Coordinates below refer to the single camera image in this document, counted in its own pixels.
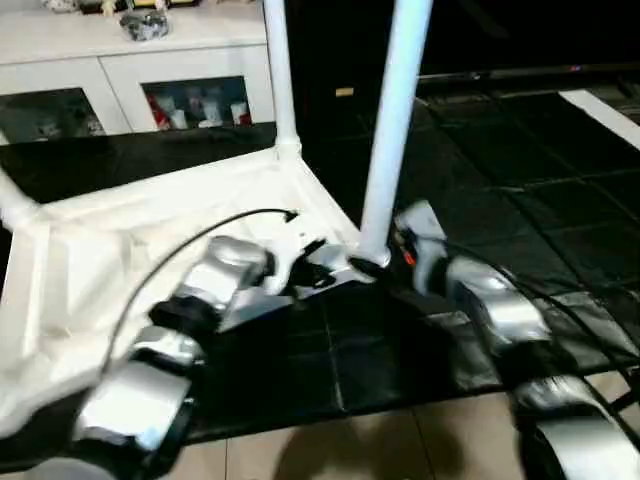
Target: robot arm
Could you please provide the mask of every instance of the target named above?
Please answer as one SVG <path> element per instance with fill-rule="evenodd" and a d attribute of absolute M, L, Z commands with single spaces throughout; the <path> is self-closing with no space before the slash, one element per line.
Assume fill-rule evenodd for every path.
<path fill-rule="evenodd" d="M 259 245 L 213 238 L 171 297 L 149 312 L 152 325 L 90 393 L 69 449 L 31 470 L 30 478 L 129 480 L 167 474 L 189 431 L 207 347 L 238 293 L 263 284 L 267 291 L 282 289 L 293 258 L 308 251 L 307 245 L 296 244 L 296 250 L 284 243 L 291 259 L 276 265 L 274 255 Z M 277 244 L 272 246 L 277 252 Z"/>
<path fill-rule="evenodd" d="M 441 294 L 473 322 L 510 394 L 520 456 L 532 480 L 638 479 L 640 455 L 585 382 L 572 375 L 540 311 L 490 266 L 449 257 L 431 207 L 398 220 L 416 256 L 414 286 Z"/>

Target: black tile floor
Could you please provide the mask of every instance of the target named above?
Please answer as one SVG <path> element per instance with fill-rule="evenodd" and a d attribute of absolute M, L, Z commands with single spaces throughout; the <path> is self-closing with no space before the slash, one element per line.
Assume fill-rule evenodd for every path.
<path fill-rule="evenodd" d="M 354 115 L 303 136 L 303 157 L 358 224 L 375 116 Z M 51 201 L 272 140 L 272 126 L 142 134 L 12 146 L 0 149 L 0 162 L 29 195 Z M 592 290 L 597 302 L 578 306 L 599 331 L 614 326 L 604 306 L 640 345 L 631 290 L 640 283 L 639 175 L 640 152 L 557 95 L 417 101 L 397 207 L 428 199 L 452 239 L 541 280 L 550 293 Z M 6 234 L 2 245 L 6 255 Z M 501 388 L 467 320 L 436 299 L 399 298 L 347 284 L 313 297 L 305 311 L 283 309 L 220 339 L 190 441 Z M 582 370 L 606 370 L 575 327 L 551 313 Z M 48 407 L 0 441 L 0 471 L 60 448 L 79 399 Z"/>

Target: tile floor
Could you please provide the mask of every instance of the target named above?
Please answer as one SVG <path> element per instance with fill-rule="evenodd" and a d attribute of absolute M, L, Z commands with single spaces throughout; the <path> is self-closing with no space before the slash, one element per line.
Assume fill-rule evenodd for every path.
<path fill-rule="evenodd" d="M 610 400 L 626 391 L 617 374 L 591 380 Z M 640 408 L 625 417 L 640 429 Z M 515 442 L 493 394 L 196 445 L 169 479 L 520 480 Z"/>

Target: cabinet door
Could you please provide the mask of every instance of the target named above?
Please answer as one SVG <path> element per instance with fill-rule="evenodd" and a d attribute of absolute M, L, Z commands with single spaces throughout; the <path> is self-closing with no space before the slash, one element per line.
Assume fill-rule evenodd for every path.
<path fill-rule="evenodd" d="M 132 129 L 185 129 L 274 119 L 266 45 L 100 59 Z"/>
<path fill-rule="evenodd" d="M 96 58 L 0 66 L 0 142 L 130 131 Z"/>

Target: wire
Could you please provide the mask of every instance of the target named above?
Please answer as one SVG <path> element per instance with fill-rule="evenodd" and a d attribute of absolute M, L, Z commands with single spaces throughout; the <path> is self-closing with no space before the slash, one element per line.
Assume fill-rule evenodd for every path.
<path fill-rule="evenodd" d="M 285 215 L 285 221 L 287 222 L 293 220 L 298 215 L 298 213 L 293 210 L 285 210 L 282 208 L 258 208 L 255 210 L 247 210 L 246 212 L 238 213 L 237 215 L 232 215 L 230 217 L 225 218 L 224 220 L 221 220 L 209 227 L 206 227 L 198 231 L 197 233 L 193 234 L 186 240 L 179 243 L 176 247 L 174 247 L 171 251 L 169 251 L 169 253 L 167 253 L 162 258 L 162 260 L 160 260 L 156 264 L 156 266 L 151 269 L 151 271 L 149 271 L 149 273 L 147 273 L 147 275 L 142 279 L 142 281 L 138 284 L 138 286 L 129 296 L 127 303 L 122 309 L 122 312 L 120 313 L 120 316 L 118 317 L 118 320 L 116 321 L 113 327 L 113 330 L 111 332 L 111 337 L 109 339 L 109 346 L 107 347 L 107 351 L 105 352 L 104 360 L 102 362 L 102 367 L 100 368 L 100 374 L 99 374 L 100 379 L 104 379 L 105 375 L 109 372 L 111 356 L 113 355 L 113 350 L 115 348 L 116 340 L 118 339 L 118 336 L 120 335 L 120 332 L 124 327 L 124 324 L 127 320 L 129 311 L 131 310 L 133 303 L 136 301 L 136 299 L 138 298 L 138 295 L 140 295 L 140 292 L 144 289 L 144 287 L 147 286 L 147 284 L 158 274 L 158 272 L 160 272 L 160 270 L 162 270 L 167 265 L 167 263 L 169 263 L 182 250 L 187 248 L 196 240 L 201 239 L 206 234 L 211 233 L 212 231 L 217 230 L 218 228 L 223 227 L 231 222 L 235 222 L 236 220 L 240 220 L 242 218 L 250 217 L 252 215 L 259 215 L 263 213 L 283 213 Z"/>

